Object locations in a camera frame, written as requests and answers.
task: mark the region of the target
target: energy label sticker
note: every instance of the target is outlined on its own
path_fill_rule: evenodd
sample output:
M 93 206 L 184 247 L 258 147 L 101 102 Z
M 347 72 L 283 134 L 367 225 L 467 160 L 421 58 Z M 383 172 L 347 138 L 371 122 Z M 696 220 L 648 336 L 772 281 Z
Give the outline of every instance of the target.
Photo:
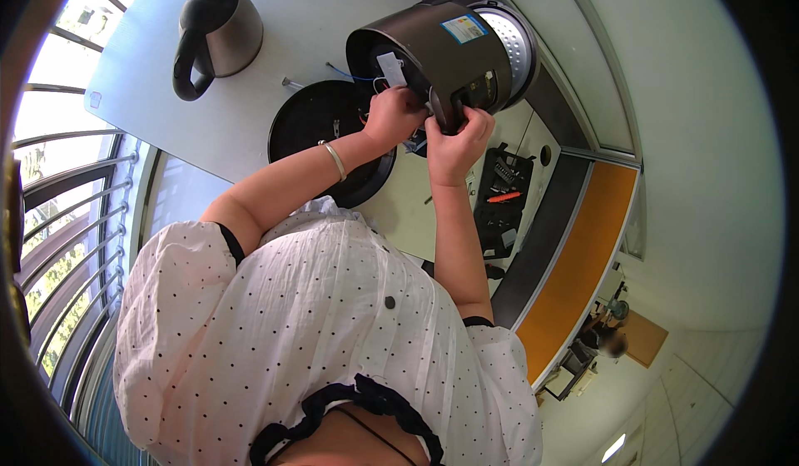
M 469 14 L 458 17 L 457 19 L 442 22 L 441 26 L 446 29 L 459 44 L 464 44 L 465 42 L 488 34 L 488 31 L 486 31 L 483 25 Z

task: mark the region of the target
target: kettle lid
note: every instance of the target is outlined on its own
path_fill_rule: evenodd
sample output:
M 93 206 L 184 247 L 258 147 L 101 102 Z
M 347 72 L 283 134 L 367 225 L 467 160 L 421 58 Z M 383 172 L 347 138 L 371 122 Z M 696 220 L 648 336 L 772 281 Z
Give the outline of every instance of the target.
M 181 12 L 181 27 L 207 34 L 233 17 L 239 0 L 189 0 Z

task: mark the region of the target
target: white table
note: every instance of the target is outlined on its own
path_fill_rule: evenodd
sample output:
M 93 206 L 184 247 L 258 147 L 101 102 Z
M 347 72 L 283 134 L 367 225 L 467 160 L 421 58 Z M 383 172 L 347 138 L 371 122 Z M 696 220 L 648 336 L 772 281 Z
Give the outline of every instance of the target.
M 284 77 L 306 84 L 342 79 L 325 62 L 347 69 L 349 34 L 419 0 L 252 1 L 265 29 L 255 61 L 239 74 L 215 79 L 198 100 L 185 102 L 175 95 L 171 78 L 177 21 L 185 0 L 135 0 L 102 52 L 86 88 L 86 110 L 175 157 L 236 182 L 268 164 L 270 126 L 293 92 L 281 85 Z M 93 103 L 94 92 L 100 94 L 99 102 Z M 540 120 L 535 121 L 538 116 L 526 102 L 496 117 L 490 146 L 504 141 L 512 151 L 521 147 L 519 153 L 527 156 L 538 154 L 548 143 L 556 158 L 557 142 Z M 554 162 L 545 170 L 534 170 L 531 188 L 546 187 Z M 475 184 L 481 170 L 482 161 L 474 169 Z M 404 154 L 400 147 L 384 187 L 357 209 L 374 218 L 399 249 L 432 261 L 434 208 L 424 203 L 429 196 L 426 161 Z M 538 206 L 536 198 L 540 200 L 540 193 L 531 190 L 526 221 Z

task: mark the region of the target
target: polka dot blouse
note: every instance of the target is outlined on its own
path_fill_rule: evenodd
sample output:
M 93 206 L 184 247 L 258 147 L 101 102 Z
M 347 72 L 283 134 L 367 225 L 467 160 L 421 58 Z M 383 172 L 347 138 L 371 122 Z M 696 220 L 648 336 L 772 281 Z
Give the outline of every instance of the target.
M 519 339 L 466 327 L 441 285 L 351 215 L 296 213 L 238 267 L 217 224 L 166 227 L 130 272 L 114 355 L 125 430 L 161 464 L 249 464 L 268 424 L 295 426 L 306 396 L 356 374 L 407 400 L 442 464 L 541 459 Z

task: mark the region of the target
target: bracelet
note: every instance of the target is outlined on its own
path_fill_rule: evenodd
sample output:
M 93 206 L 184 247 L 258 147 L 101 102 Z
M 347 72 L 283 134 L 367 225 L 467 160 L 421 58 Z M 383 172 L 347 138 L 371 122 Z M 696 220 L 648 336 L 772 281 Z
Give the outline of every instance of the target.
M 338 167 L 339 173 L 341 174 L 341 180 L 339 181 L 345 181 L 347 179 L 347 172 L 345 171 L 345 165 L 341 163 L 339 155 L 335 153 L 326 140 L 320 140 L 317 145 L 325 146 L 328 149 L 328 152 L 333 156 L 333 161 L 335 161 L 335 165 Z

